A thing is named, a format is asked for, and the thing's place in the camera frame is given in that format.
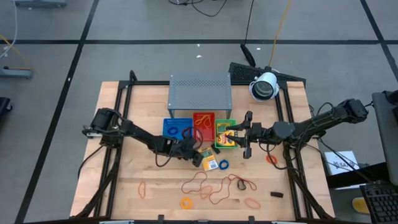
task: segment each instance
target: yellow object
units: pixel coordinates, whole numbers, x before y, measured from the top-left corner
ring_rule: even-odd
[[[235,146],[236,143],[225,137],[226,135],[235,136],[235,131],[227,130],[223,133],[217,134],[217,144],[219,144],[220,146]]]
[[[213,154],[213,151],[211,150],[211,147],[199,149],[199,152],[203,156],[201,164],[203,166],[204,171],[209,171],[218,168],[218,163],[216,161],[216,157]]]
[[[290,7],[290,4],[291,4],[291,3],[292,3],[292,0],[289,0],[289,2],[288,2],[287,5],[286,5],[286,9],[285,9],[284,15],[283,15],[282,18],[280,19],[279,28],[278,28],[278,31],[276,32],[276,35],[275,35],[274,45],[272,46],[271,57],[270,57],[270,59],[269,59],[268,66],[271,66],[272,58],[273,58],[273,56],[274,56],[274,50],[275,50],[276,40],[278,39],[280,29],[282,28],[282,24],[284,23],[284,20],[285,20],[287,11],[289,10],[289,7]]]
[[[363,197],[353,199],[354,209],[362,214],[369,214],[368,206],[366,205],[365,199]]]
[[[193,206],[193,202],[189,198],[183,198],[181,199],[180,205],[183,209],[191,209]]]
[[[27,60],[25,58],[25,56],[18,51],[18,49],[16,49],[14,46],[12,46],[3,35],[0,35],[0,37],[8,44],[8,46],[11,47],[12,50],[14,50],[24,60],[26,65],[30,65],[29,60]]]
[[[199,125],[202,124],[206,127],[206,128],[210,128],[211,127],[211,121],[210,121],[210,115],[204,115],[203,117],[201,117],[200,119],[195,121],[195,125]]]

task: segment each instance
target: green box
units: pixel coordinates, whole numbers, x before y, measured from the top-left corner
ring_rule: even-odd
[[[217,143],[218,133],[222,133],[222,132],[225,131],[223,128],[221,128],[221,127],[218,125],[218,124],[221,124],[221,123],[226,123],[226,126],[225,126],[225,127],[227,127],[227,126],[234,126],[234,125],[236,125],[236,120],[234,120],[234,119],[217,119],[217,120],[215,121],[215,129],[216,129],[215,133],[216,133],[216,136],[215,136],[215,138],[214,138],[214,145],[215,145],[216,148],[218,148],[218,149],[233,149],[233,148],[236,148],[236,147],[238,146],[236,143],[235,143],[234,146],[222,146],[222,145],[220,145],[220,144]]]

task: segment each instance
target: keyboard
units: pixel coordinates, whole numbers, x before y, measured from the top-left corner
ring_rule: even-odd
[[[362,185],[372,223],[398,223],[398,188],[391,184]]]

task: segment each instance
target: black floor stripe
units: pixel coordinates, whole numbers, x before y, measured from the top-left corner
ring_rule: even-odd
[[[142,44],[242,44],[243,39],[180,39],[180,40],[85,40],[84,44],[116,44],[116,45],[142,45]],[[388,40],[391,44],[398,44],[398,40]],[[17,40],[16,44],[79,44],[80,40]],[[274,40],[259,39],[248,40],[247,44],[273,44]],[[277,44],[296,45],[374,45],[380,40],[277,40]]]
[[[374,19],[372,12],[371,12],[368,4],[366,3],[366,1],[361,0],[361,4],[362,4],[363,9],[365,10],[365,13],[366,13],[368,19],[369,19],[369,22],[372,25],[373,31],[376,34],[377,39],[380,40],[380,42],[381,42],[381,48],[383,49],[384,55],[387,58],[388,64],[390,65],[394,76],[398,80],[398,67],[397,67],[395,59],[391,55],[390,49],[387,46],[388,42],[386,42],[384,40],[383,35],[381,34],[381,31],[380,31],[379,27],[377,26],[376,20]]]
[[[15,223],[23,223],[26,217],[26,213],[29,209],[30,202],[32,200],[34,191],[36,189],[37,183],[39,181],[40,173],[43,169],[45,158],[47,157],[47,153],[49,152],[52,138],[54,136],[55,128],[57,127],[58,121],[60,119],[61,111],[63,105],[65,104],[65,100],[67,98],[68,90],[70,84],[73,79],[73,75],[75,74],[76,66],[78,65],[79,58],[81,55],[81,51],[84,46],[84,41],[87,38],[88,31],[90,29],[91,23],[93,21],[93,17],[98,5],[99,0],[94,0],[93,5],[91,6],[90,13],[88,14],[88,18],[85,24],[85,28],[83,29],[83,33],[81,34],[80,41],[78,47],[75,52],[75,56],[73,57],[72,64],[70,65],[69,72],[67,78],[65,79],[65,83],[63,84],[63,88],[61,91],[60,98],[58,99],[57,107],[55,108],[54,115],[52,117],[49,130],[44,139],[44,143],[42,149],[39,154],[39,158],[37,159],[35,169],[33,170],[32,177],[30,178],[27,190],[24,195],[24,199],[22,200],[21,206],[19,207],[19,211],[15,220]]]

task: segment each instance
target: yellow object on floor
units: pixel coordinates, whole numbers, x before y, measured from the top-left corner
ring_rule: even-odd
[[[366,205],[365,199],[363,197],[354,198],[353,207],[361,214],[369,214],[368,206]]]

